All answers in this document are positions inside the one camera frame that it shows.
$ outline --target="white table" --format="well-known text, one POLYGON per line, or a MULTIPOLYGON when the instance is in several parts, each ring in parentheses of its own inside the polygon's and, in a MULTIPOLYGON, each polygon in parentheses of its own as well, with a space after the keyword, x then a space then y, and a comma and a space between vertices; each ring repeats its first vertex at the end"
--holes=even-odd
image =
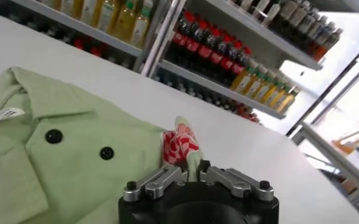
POLYGON ((348 179, 352 180, 359 190, 359 153, 357 151, 346 156, 328 139, 324 139, 313 126, 303 122, 302 132, 304 138, 310 141, 327 159, 342 171, 348 179))
POLYGON ((359 213, 285 136, 0 17, 0 73, 10 66, 73 83, 163 128, 186 117, 206 159, 271 182, 280 223, 359 224, 359 213))

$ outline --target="juice bottle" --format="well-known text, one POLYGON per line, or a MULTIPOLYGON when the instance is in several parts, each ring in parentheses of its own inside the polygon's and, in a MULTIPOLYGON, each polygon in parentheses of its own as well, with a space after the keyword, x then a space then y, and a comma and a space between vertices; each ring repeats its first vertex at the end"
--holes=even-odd
POLYGON ((153 6, 154 2, 152 0, 144 0, 143 8, 136 18, 135 27, 130 39, 132 45, 142 47, 149 26, 149 15, 153 6))
POLYGON ((247 91, 247 86, 250 85, 251 78, 258 68, 258 63, 250 58, 248 61, 248 67, 243 69, 243 71, 235 78, 230 89, 241 93, 242 91, 247 91))
POLYGON ((84 0, 80 20, 85 24, 96 27, 103 2, 103 0, 84 0))
POLYGON ((263 65, 259 65, 258 72, 256 72, 255 76, 252 77, 252 83, 250 88, 246 92, 242 91, 241 93, 243 95, 246 95, 247 97, 253 98, 256 95, 257 91, 264 84, 266 74, 266 67, 264 67, 263 65))
POLYGON ((269 70, 263 79, 261 87, 259 87, 257 92, 254 94, 254 100, 261 102, 266 93, 268 93, 269 90, 274 87, 274 79, 275 73, 272 70, 269 70))
POLYGON ((294 103, 296 100, 296 96, 301 92, 301 89, 295 87, 290 94, 286 97, 286 99, 282 102, 282 104, 276 109, 277 112, 285 114, 289 107, 294 103))
POLYGON ((120 4, 118 0, 105 0, 98 18, 98 29, 113 34, 114 24, 117 21, 120 4))
POLYGON ((133 25, 135 23, 135 0, 127 0, 122 6, 118 15, 118 20, 114 30, 114 36, 123 40, 129 41, 132 35, 133 25))

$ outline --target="metal shelf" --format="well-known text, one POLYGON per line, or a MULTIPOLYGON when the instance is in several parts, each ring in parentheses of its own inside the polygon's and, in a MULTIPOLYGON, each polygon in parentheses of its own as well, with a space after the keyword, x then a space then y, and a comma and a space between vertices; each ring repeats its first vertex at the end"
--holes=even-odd
POLYGON ((220 93, 221 95, 226 96, 230 99, 233 99, 237 102, 241 102, 241 103, 243 103, 249 107, 252 107, 256 110, 260 110, 260 111, 262 111, 270 116, 273 116, 275 118, 283 119, 286 117, 284 114, 277 113, 275 110, 271 109, 270 107, 267 107, 255 100, 252 100, 248 97, 238 94, 238 93, 226 88, 225 86, 222 86, 220 84, 215 83, 214 81, 211 81, 209 79, 201 77, 201 76, 199 76, 185 68, 177 66, 169 61, 163 60, 160 63, 160 67, 167 71, 175 73, 175 74, 183 77, 184 79, 190 80, 194 83, 197 83, 200 86, 206 87, 216 93, 220 93))
POLYGON ((33 10, 45 17, 48 17, 50 19, 53 19, 54 21, 57 21, 58 23, 61 23, 63 25, 66 25, 74 30, 77 30, 83 34, 86 34, 94 39, 97 39, 109 46, 115 47, 123 52, 126 52, 130 55, 133 55, 135 57, 138 57, 141 55, 142 50, 128 44, 126 42, 123 42, 107 33, 101 32, 98 29, 95 29, 94 27, 91 27, 77 19, 74 19, 70 16, 67 16, 66 14, 63 14, 60 11, 54 10, 44 4, 41 4, 34 0, 11 0, 15 2, 18 5, 24 6, 30 10, 33 10))
POLYGON ((209 4, 223 11, 226 15, 237 20, 242 25, 246 26, 249 30, 256 33, 259 38, 265 39, 278 50, 288 56, 287 60, 298 62, 311 69, 320 70, 322 66, 313 58, 308 56, 305 52, 294 47, 292 44, 279 37, 277 34, 271 32, 268 28, 258 23, 248 13, 243 13, 238 8, 223 0, 205 0, 209 4))

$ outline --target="yellow object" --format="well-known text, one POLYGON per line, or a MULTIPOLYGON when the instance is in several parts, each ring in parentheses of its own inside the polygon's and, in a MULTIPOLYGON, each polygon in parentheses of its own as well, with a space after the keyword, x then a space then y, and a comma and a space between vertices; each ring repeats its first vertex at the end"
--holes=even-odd
POLYGON ((85 24, 96 27, 103 2, 104 0, 84 0, 80 20, 85 24))
POLYGON ((143 8, 136 18, 135 27, 133 28, 132 37, 130 39, 130 43, 136 47, 143 46, 149 26, 149 15, 153 6, 154 2, 152 2, 152 0, 144 0, 143 8))
POLYGON ((262 87, 266 73, 267 69, 263 65, 259 65, 258 72, 256 72, 256 75, 252 78, 250 87, 246 92, 242 91, 241 93, 249 98, 253 98, 262 87))
POLYGON ((80 19, 82 7, 83 0, 62 0, 60 11, 75 19, 80 19))
POLYGON ((127 0, 122 6, 114 30, 114 36, 129 41, 135 24, 135 0, 127 0))
POLYGON ((118 0, 105 0, 101 7, 98 29, 113 35, 114 25, 120 10, 120 3, 118 0))
POLYGON ((236 77, 230 89, 238 93, 242 92, 243 90, 246 90, 246 87, 247 85, 249 85, 249 82, 251 81, 251 78, 256 72, 257 68, 258 63, 254 59, 250 58, 249 66, 236 77))

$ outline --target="plastic bottle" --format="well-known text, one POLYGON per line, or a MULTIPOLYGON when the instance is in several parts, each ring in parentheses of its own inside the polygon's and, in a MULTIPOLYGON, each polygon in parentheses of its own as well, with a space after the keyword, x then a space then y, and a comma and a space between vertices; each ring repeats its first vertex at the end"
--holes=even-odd
POLYGON ((315 56, 315 52, 321 47, 331 36, 332 33, 335 31, 335 23, 330 22, 328 26, 323 28, 318 35, 318 37, 315 39, 313 44, 310 46, 310 50, 308 51, 309 55, 312 57, 315 56))
POLYGON ((328 40, 318 48, 313 58, 319 61, 334 45, 340 40, 340 35, 343 33, 343 29, 337 29, 328 40))
POLYGON ((250 88, 246 92, 241 92, 242 94, 246 95, 247 97, 254 98, 257 91, 265 84, 264 80, 267 74, 267 69, 263 65, 259 65, 258 72, 252 78, 252 83, 250 88))
POLYGON ((246 92, 249 88, 251 78, 256 73, 258 68, 258 63, 250 58, 248 67, 245 68, 233 81, 230 89, 241 93, 242 91, 246 92))
POLYGON ((147 34, 149 27, 149 16, 154 6, 152 0, 144 0, 143 8, 138 14, 133 28, 132 37, 130 43, 136 47, 142 47, 144 43, 145 35, 147 34))
POLYGON ((282 0, 273 0, 269 2, 263 11, 263 14, 258 14, 257 19, 259 22, 261 22, 262 25, 268 27, 275 16, 277 16, 278 12, 281 10, 281 3, 282 0))
POLYGON ((205 73, 205 68, 208 66, 208 58, 213 52, 220 37, 220 32, 214 28, 211 34, 207 35, 201 45, 198 47, 196 62, 193 64, 193 69, 201 73, 205 73))
POLYGON ((265 75, 261 86, 253 95, 253 99, 261 102, 266 93, 269 92, 270 89, 274 87, 274 80, 275 80, 275 73, 272 70, 268 70, 267 74, 265 75))
POLYGON ((233 81, 243 72, 246 67, 248 67, 248 60, 250 56, 251 50, 248 47, 244 47, 238 52, 235 62, 230 70, 230 74, 227 77, 227 79, 229 79, 228 83, 226 83, 227 86, 232 86, 233 81))
POLYGON ((205 75, 212 77, 213 79, 217 80, 217 73, 219 69, 220 62, 225 54, 227 45, 231 42, 231 38, 226 35, 223 41, 219 42, 213 53, 211 53, 209 57, 209 67, 208 71, 205 75))
POLYGON ((127 0, 121 8, 115 26, 114 36, 128 42, 132 36, 133 25, 135 24, 135 0, 127 0))
POLYGON ((105 0, 99 12, 98 29, 113 35, 119 10, 120 4, 118 0, 105 0))
POLYGON ((237 58, 238 52, 243 47, 241 41, 235 41, 234 44, 228 44, 225 54, 220 62, 218 80, 226 86, 230 86, 235 77, 231 76, 231 68, 237 58))

